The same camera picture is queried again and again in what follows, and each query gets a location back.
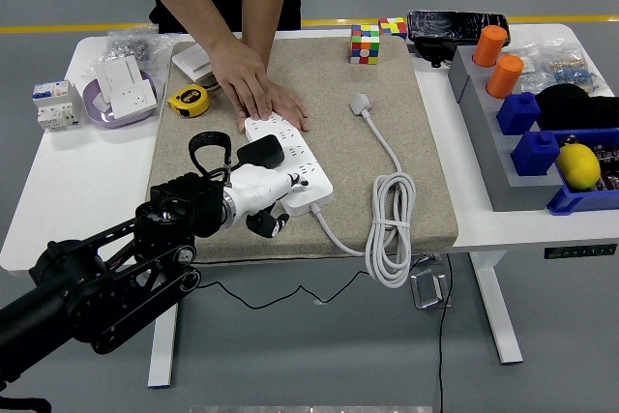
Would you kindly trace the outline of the person's right hand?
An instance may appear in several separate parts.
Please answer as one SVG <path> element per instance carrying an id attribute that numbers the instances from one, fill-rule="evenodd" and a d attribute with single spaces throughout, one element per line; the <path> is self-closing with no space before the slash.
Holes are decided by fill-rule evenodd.
<path id="1" fill-rule="evenodd" d="M 268 78 L 259 55 L 231 34 L 205 44 L 213 74 L 241 118 L 263 119 L 272 108 L 267 102 Z"/>

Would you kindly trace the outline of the person's left hand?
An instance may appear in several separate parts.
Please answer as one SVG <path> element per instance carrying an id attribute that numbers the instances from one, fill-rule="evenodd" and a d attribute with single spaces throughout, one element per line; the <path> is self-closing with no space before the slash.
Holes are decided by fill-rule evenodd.
<path id="1" fill-rule="evenodd" d="M 284 118 L 294 128 L 306 132 L 308 126 L 308 112 L 301 101 L 289 90 L 265 78 L 252 87 L 242 85 L 236 90 L 238 102 L 235 104 L 240 120 L 266 121 L 273 113 Z"/>

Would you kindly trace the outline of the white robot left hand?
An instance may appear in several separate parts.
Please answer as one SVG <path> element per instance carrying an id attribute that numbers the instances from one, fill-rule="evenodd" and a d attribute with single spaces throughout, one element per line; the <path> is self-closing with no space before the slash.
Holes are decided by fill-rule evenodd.
<path id="1" fill-rule="evenodd" d="M 276 202 L 309 186 L 309 181 L 298 173 L 279 173 L 275 169 L 243 164 L 232 172 L 230 186 L 223 188 L 221 230 L 245 219 L 253 233 L 274 238 L 289 220 L 288 214 L 272 216 Z"/>

